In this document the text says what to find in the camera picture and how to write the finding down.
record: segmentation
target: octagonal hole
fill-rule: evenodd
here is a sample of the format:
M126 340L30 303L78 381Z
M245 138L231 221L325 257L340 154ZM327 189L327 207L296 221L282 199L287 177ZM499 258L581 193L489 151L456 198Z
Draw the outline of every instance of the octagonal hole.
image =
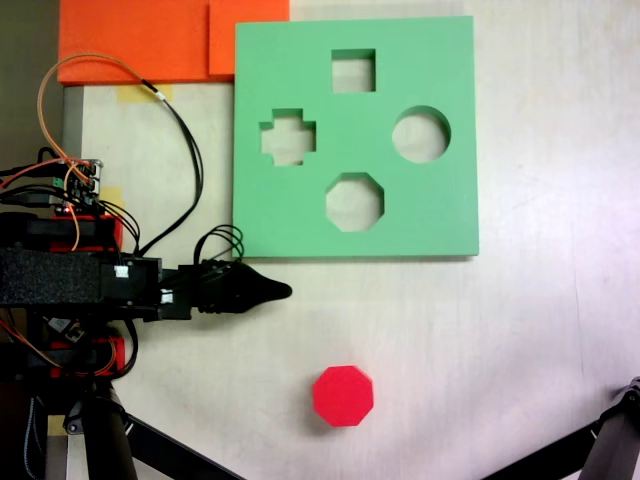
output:
M366 173L343 173L327 190L326 208L343 232L366 232L384 215L384 190Z

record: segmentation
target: red octagonal block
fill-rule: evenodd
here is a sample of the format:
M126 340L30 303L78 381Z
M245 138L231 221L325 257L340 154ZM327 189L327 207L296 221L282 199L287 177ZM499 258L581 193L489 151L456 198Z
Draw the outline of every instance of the red octagonal block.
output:
M313 408L332 427L355 427L373 408L373 382L353 365L329 367L313 384Z

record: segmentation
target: orange foam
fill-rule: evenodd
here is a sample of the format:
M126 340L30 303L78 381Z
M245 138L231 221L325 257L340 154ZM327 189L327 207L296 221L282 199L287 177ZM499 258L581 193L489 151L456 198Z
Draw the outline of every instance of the orange foam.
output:
M209 75L216 82L233 81L236 23L286 22L289 0L211 0L209 7Z
M100 52L151 82L209 80L209 0L60 0L59 56ZM134 83L104 61L64 65L65 85Z
M106 53L154 83L233 81L236 23L288 19L289 0L60 0L59 58ZM64 65L58 80L137 83L102 60Z

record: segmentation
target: red block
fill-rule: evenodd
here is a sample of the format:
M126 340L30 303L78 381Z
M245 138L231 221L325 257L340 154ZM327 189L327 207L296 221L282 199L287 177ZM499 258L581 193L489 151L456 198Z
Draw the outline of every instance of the red block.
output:
M106 53L150 82L204 82L208 24L209 0L61 0L59 55ZM65 85L137 82L100 60L79 60L59 72Z
M353 365L329 367L313 384L313 408L332 427L355 427L373 408L373 382Z

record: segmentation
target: black foam padding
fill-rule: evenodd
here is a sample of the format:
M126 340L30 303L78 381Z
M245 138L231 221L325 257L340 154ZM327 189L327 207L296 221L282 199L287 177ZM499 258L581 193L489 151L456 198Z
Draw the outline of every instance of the black foam padding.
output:
M99 302L99 259L83 254L0 249L0 306Z

